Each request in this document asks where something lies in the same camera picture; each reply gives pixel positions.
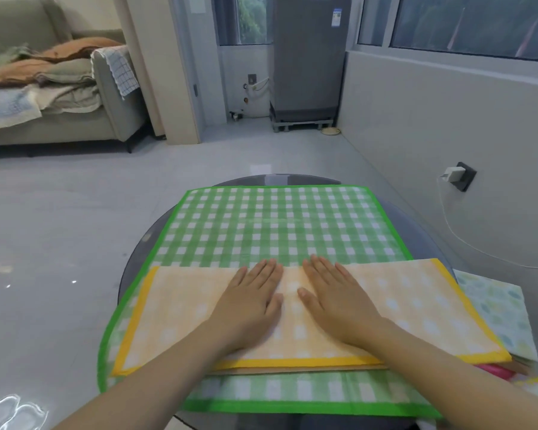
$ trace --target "green gingham placemat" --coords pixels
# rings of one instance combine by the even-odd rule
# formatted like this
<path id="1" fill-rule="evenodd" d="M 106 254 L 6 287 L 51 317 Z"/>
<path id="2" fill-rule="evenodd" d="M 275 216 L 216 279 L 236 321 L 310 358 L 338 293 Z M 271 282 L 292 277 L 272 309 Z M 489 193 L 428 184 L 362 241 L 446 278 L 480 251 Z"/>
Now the green gingham placemat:
<path id="1" fill-rule="evenodd" d="M 375 196 L 357 186 L 210 187 L 179 202 L 112 316 L 100 345 L 104 392 L 149 267 L 252 267 L 277 258 L 301 265 L 316 253 L 343 264 L 411 260 Z M 207 376 L 184 409 L 439 417 L 389 370 Z"/>

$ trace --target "right hand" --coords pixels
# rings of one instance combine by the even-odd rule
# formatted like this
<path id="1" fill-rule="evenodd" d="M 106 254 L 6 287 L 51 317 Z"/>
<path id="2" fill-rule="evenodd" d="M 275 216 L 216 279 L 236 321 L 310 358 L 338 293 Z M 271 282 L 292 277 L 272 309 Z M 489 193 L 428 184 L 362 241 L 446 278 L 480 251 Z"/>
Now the right hand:
<path id="1" fill-rule="evenodd" d="M 299 288 L 299 298 L 316 323 L 346 344 L 366 346 L 367 332 L 386 321 L 356 279 L 338 262 L 311 255 L 303 269 L 317 295 Z"/>

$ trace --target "green trim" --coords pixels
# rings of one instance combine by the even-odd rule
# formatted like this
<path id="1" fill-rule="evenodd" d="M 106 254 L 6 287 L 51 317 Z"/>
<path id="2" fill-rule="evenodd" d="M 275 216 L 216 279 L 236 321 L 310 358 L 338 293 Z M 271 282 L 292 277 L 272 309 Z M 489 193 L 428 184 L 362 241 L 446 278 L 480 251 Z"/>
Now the green trim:
<path id="1" fill-rule="evenodd" d="M 410 416 L 441 418 L 428 404 L 414 403 L 325 403 L 318 401 L 186 400 L 190 412 L 227 413 L 326 413 L 337 415 Z"/>
<path id="2" fill-rule="evenodd" d="M 388 229 L 391 231 L 392 236 L 394 237 L 394 239 L 395 239 L 396 242 L 398 243 L 399 247 L 400 247 L 401 250 L 403 251 L 404 256 L 406 257 L 406 259 L 409 260 L 409 261 L 414 260 L 414 258 L 412 257 L 411 253 L 409 252 L 409 249 L 407 248 L 406 245 L 404 245 L 404 241 L 403 241 L 403 239 L 401 238 L 401 236 L 399 235 L 399 233 L 396 231 L 394 225 L 392 224 L 392 222 L 391 222 L 390 219 L 388 218 L 387 213 L 385 212 L 383 206 L 380 205 L 379 200 L 376 198 L 376 196 L 373 194 L 373 192 L 372 192 L 371 190 L 369 190 L 368 187 L 363 187 L 363 188 L 364 188 L 366 191 L 368 191 L 368 192 L 369 192 L 369 195 L 371 195 L 371 197 L 373 198 L 373 202 L 375 203 L 375 205 L 376 205 L 377 208 L 379 209 L 380 213 L 383 215 L 383 218 L 385 219 L 385 222 L 387 223 Z"/>
<path id="3" fill-rule="evenodd" d="M 183 202 L 189 195 L 190 191 L 193 191 L 193 190 L 188 190 L 187 192 L 185 192 L 184 197 L 181 198 L 181 200 L 175 206 L 175 209 L 173 210 L 172 215 L 169 217 L 169 219 L 167 220 L 167 223 L 163 227 L 161 234 L 158 237 L 158 240 L 155 242 L 155 245 L 151 249 L 150 254 L 147 256 L 146 260 L 144 261 L 143 266 L 139 269 L 139 272 L 137 273 L 137 276 L 135 277 L 134 281 L 131 283 L 126 293 L 122 297 L 122 301 L 119 303 L 116 310 L 114 311 L 114 314 L 112 315 L 112 318 L 110 318 L 109 323 L 106 327 L 106 330 L 104 331 L 104 335 L 101 337 L 100 351 L 97 354 L 97 387 L 100 390 L 100 392 L 106 392 L 106 390 L 108 389 L 107 377 L 106 377 L 106 374 L 107 374 L 106 356 L 107 356 L 107 350 L 108 350 L 109 337 L 112 335 L 112 332 L 114 331 L 117 321 L 120 319 L 123 308 L 127 306 L 129 300 L 131 299 L 131 296 L 133 296 L 134 294 L 135 289 L 137 288 L 139 283 L 142 281 L 142 279 L 146 276 L 153 258 L 155 257 L 157 251 L 159 250 L 159 247 L 163 243 L 163 239 L 165 238 L 167 234 L 167 230 L 170 228 L 170 225 L 172 224 L 173 220 L 175 220 L 175 217 L 177 216 L 179 206 L 183 204 Z"/>
<path id="4" fill-rule="evenodd" d="M 98 388 L 99 388 L 100 392 L 105 392 L 108 389 L 108 387 L 107 387 L 107 377 L 106 377 L 106 374 L 107 374 L 107 371 L 106 371 L 106 364 L 107 364 L 106 356 L 107 356 L 107 351 L 108 351 L 109 338 L 110 338 L 112 332 L 114 331 L 114 328 L 115 328 L 115 326 L 117 324 L 117 321 L 119 320 L 119 318 L 120 318 L 120 316 L 122 314 L 123 308 L 126 307 L 126 305 L 128 304 L 130 298 L 133 296 L 134 291 L 136 290 L 137 286 L 139 285 L 139 283 L 142 281 L 142 279 L 147 274 L 147 271 L 149 270 L 151 262 L 152 262 L 153 258 L 155 257 L 157 251 L 159 250 L 159 247 L 161 246 L 161 243 L 163 242 L 163 239 L 165 238 L 170 225 L 172 224 L 173 220 L 175 220 L 175 217 L 177 216 L 177 213 L 179 212 L 178 211 L 179 206 L 184 203 L 186 198 L 189 196 L 190 192 L 207 190 L 208 188 L 290 188 L 290 187 L 305 187 L 305 188 L 313 188 L 313 187 L 318 187 L 318 188 L 322 188 L 322 187 L 359 187 L 359 188 L 364 188 L 369 193 L 371 198 L 373 199 L 373 202 L 375 203 L 375 205 L 377 206 L 377 208 L 379 209 L 379 211 L 383 215 L 383 218 L 386 220 L 387 226 L 389 227 L 389 230 L 391 231 L 391 234 L 393 235 L 393 237 L 397 241 L 398 245 L 401 247 L 405 257 L 407 259 L 409 259 L 409 260 L 413 259 L 411 253 L 407 249 L 407 246 L 404 245 L 404 242 L 403 242 L 402 238 L 400 237 L 400 235 L 396 231 L 396 229 L 393 226 L 392 222 L 387 217 L 387 213 L 384 211 L 384 209 L 380 205 L 378 199 L 376 198 L 376 196 L 373 194 L 373 192 L 368 187 L 363 187 L 363 186 L 358 186 L 358 185 L 330 184 L 330 185 L 318 185 L 318 186 L 316 186 L 316 185 L 304 185 L 304 186 L 224 186 L 224 187 L 202 187 L 202 188 L 193 188 L 191 190 L 187 190 L 187 192 L 185 192 L 185 195 L 181 198 L 181 200 L 175 206 L 175 209 L 173 210 L 172 215 L 170 216 L 170 218 L 167 220 L 167 223 L 163 227 L 163 230 L 162 230 L 161 234 L 159 235 L 159 238 L 158 238 L 157 242 L 155 243 L 154 247 L 151 249 L 151 252 L 147 256 L 146 260 L 144 261 L 143 266 L 141 267 L 140 271 L 137 273 L 137 276 L 135 277 L 134 281 L 132 282 L 132 284 L 129 286 L 128 290 L 126 291 L 126 293 L 122 297 L 121 302 L 119 303 L 116 310 L 114 311 L 114 313 L 113 313 L 112 317 L 110 318 L 109 323 L 108 323 L 108 325 L 106 327 L 106 330 L 104 331 L 104 335 L 102 336 L 102 339 L 101 339 L 101 342 L 100 342 L 100 350 L 98 351 L 98 355 L 97 355 L 97 385 L 98 385 Z M 190 402 L 190 403 L 191 402 L 198 402 L 200 404 L 204 403 L 201 400 L 188 400 L 187 402 Z M 225 405 L 225 404 L 228 404 L 228 403 L 240 404 L 242 402 L 241 401 L 235 401 L 235 402 L 228 402 L 228 401 L 214 401 L 214 402 L 211 402 L 211 401 L 208 401 L 208 402 L 205 402 L 205 403 L 207 403 L 208 405 L 213 405 L 211 407 L 217 407 L 216 405 L 218 405 L 218 404 L 222 404 L 222 405 Z M 248 404 L 259 403 L 259 405 L 260 405 L 259 407 L 263 408 L 264 406 L 262 406 L 262 405 L 264 403 L 266 403 L 266 402 L 247 402 L 247 403 Z M 310 404 L 320 404 L 320 403 L 302 403 L 302 402 L 299 402 L 299 403 L 271 402 L 271 405 L 282 404 L 282 403 L 292 405 L 291 407 L 302 406 L 303 410 L 305 408 L 310 408 L 310 406 L 309 406 Z M 228 407 L 237 408 L 238 405 L 234 405 L 234 406 L 228 405 Z"/>

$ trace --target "window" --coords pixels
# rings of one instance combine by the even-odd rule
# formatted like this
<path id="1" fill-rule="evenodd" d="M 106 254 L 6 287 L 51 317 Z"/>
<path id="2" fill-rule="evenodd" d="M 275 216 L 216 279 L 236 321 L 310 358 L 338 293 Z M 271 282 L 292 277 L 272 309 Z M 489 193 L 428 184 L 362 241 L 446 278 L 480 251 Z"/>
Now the window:
<path id="1" fill-rule="evenodd" d="M 363 45 L 383 44 L 384 31 L 387 28 L 388 11 L 392 0 L 365 0 L 359 40 Z"/>
<path id="2" fill-rule="evenodd" d="M 538 0 L 401 0 L 392 46 L 538 59 Z"/>
<path id="3" fill-rule="evenodd" d="M 267 0 L 213 0 L 219 45 L 255 45 L 267 39 Z"/>

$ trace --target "forearm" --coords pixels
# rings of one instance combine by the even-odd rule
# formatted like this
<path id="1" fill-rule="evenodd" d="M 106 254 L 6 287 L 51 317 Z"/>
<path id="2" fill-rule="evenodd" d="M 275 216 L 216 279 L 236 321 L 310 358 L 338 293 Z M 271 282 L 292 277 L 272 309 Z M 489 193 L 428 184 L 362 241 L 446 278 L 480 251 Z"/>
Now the forearm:
<path id="1" fill-rule="evenodd" d="M 463 430 L 538 429 L 538 398 L 416 338 L 390 321 L 360 346 L 400 373 Z"/>
<path id="2" fill-rule="evenodd" d="M 227 339 L 206 323 L 73 413 L 56 430 L 161 430 L 226 352 Z"/>

